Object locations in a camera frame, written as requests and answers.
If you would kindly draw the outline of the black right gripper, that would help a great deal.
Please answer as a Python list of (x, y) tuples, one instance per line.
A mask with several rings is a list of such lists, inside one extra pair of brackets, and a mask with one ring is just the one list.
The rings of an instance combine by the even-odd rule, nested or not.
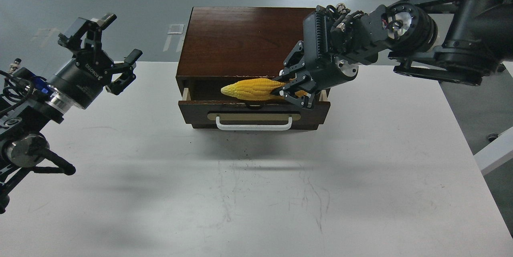
[(335, 19), (326, 8), (317, 6), (303, 20), (303, 41), (297, 42), (284, 60), (284, 68), (275, 81), (285, 82), (271, 91), (271, 95), (300, 108), (313, 109), (318, 93), (352, 81), (358, 73), (358, 65), (339, 57), (331, 46), (330, 29)]

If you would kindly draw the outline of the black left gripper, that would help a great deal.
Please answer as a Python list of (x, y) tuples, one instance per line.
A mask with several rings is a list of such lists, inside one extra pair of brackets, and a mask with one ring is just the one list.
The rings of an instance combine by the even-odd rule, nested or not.
[[(51, 87), (66, 95), (81, 109), (86, 109), (106, 90), (114, 95), (121, 94), (135, 79), (134, 69), (136, 61), (142, 56), (140, 49), (134, 49), (123, 61), (114, 63), (105, 73), (88, 63), (76, 65), (77, 60), (88, 57), (93, 62), (100, 62), (108, 58), (102, 48), (101, 35), (117, 19), (113, 13), (105, 14), (101, 19), (88, 20), (77, 18), (65, 33), (59, 33), (57, 43), (73, 54), (73, 59), (63, 65), (48, 81)], [(117, 80), (112, 81), (112, 75), (121, 74)]]

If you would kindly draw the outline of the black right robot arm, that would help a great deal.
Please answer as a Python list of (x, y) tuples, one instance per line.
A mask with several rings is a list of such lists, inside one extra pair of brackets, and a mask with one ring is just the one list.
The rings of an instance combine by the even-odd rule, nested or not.
[(399, 0), (370, 13), (317, 6), (272, 94), (312, 108), (315, 95), (354, 80), (385, 49), (397, 74), (478, 86), (512, 61), (512, 11), (512, 0)]

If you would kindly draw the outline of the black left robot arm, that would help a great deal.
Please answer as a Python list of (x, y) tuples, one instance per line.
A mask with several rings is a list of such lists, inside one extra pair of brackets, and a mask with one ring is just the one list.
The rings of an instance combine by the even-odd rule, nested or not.
[(41, 133), (48, 122), (61, 123), (71, 107), (86, 109), (103, 89), (119, 95), (136, 79), (134, 69), (142, 51), (134, 49), (119, 63), (103, 51), (102, 33), (115, 19), (115, 14), (78, 18), (60, 33), (58, 44), (72, 52), (72, 58), (50, 80), (21, 67), (19, 58), (1, 72), (1, 213), (9, 204), (9, 193), (28, 173), (75, 173), (73, 164), (50, 150)]

